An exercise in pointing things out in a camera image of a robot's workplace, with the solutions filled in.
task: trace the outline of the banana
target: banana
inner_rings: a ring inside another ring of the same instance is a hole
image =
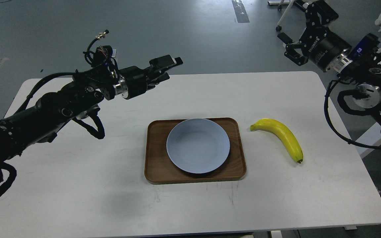
[[[274,133],[282,141],[292,159],[299,164],[302,163],[304,155],[301,146],[292,131],[290,131],[283,123],[274,119],[264,118],[251,125],[250,130],[262,130]]]

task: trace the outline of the white table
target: white table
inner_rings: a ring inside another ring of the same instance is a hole
[[[27,80],[8,115],[37,80]],[[41,92],[57,91],[57,79]],[[323,115],[325,89],[313,72],[172,75],[129,101],[103,101],[106,138],[71,122],[53,143],[9,163],[17,179],[0,198],[0,237],[124,237],[284,230],[381,223],[381,199],[356,149]],[[331,104],[331,119],[348,136]],[[231,117],[248,172],[240,181],[152,185],[144,176],[154,120]],[[296,164],[260,118],[299,140]]]

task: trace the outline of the light blue plate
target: light blue plate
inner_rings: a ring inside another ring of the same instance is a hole
[[[168,134],[167,153],[180,169],[203,174],[220,167],[230,151],[224,129],[207,119],[189,119],[177,124]]]

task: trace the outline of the wooden tray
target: wooden tray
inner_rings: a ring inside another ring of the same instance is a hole
[[[224,164],[205,174],[192,174],[179,169],[167,154],[166,142],[170,131],[184,119],[159,120],[148,126],[145,177],[154,184],[213,182],[239,180],[246,173],[245,157],[239,127],[232,118],[208,118],[219,124],[230,140],[230,153]]]

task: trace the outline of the robotic arm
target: robotic arm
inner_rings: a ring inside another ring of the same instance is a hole
[[[340,107],[349,114],[358,116],[372,116],[381,125],[381,55],[377,53],[378,38],[375,35],[366,35],[351,51],[351,45],[333,33],[328,24],[336,20],[338,14],[323,0],[304,5],[306,28],[298,42],[285,33],[278,34],[284,42],[286,51],[284,55],[292,62],[301,66],[308,60],[312,61],[322,71],[330,69],[337,71],[339,80],[329,84],[325,99],[325,116],[332,130],[348,143],[361,147],[381,149],[381,146],[368,146],[339,134],[328,117],[328,97],[337,83],[357,84],[355,89],[339,93],[337,101]],[[355,110],[348,106],[346,96],[352,96],[355,104],[364,110]]]
[[[84,52],[92,69],[44,77],[33,87],[14,115],[0,120],[0,183],[3,182],[1,170],[10,173],[6,182],[0,185],[0,196],[11,186],[16,176],[16,170],[6,164],[6,160],[21,155],[24,149],[34,143],[52,142],[57,132],[70,121],[83,126],[94,137],[104,138],[103,124],[97,116],[100,110],[98,103],[104,98],[111,100],[117,95],[131,99],[144,94],[170,78],[167,70],[183,64],[181,58],[166,55],[150,60],[149,67],[145,69],[136,66],[118,69],[110,46],[99,46],[96,52],[90,51],[94,42],[104,38],[107,33],[108,30],[100,33]],[[65,75],[72,75],[73,81],[58,92],[45,94],[34,106],[26,109],[39,88],[50,80]],[[95,122],[97,129],[81,121],[86,117]]]

